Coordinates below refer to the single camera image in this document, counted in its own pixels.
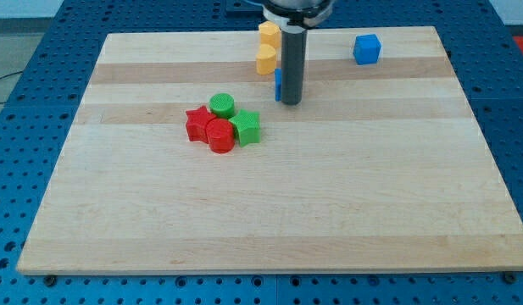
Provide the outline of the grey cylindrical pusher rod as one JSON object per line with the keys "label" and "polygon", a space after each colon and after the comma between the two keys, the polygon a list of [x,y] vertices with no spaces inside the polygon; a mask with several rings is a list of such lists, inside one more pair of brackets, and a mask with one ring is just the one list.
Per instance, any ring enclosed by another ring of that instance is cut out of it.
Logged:
{"label": "grey cylindrical pusher rod", "polygon": [[281,101],[286,105],[302,101],[307,34],[299,26],[289,25],[282,30]]}

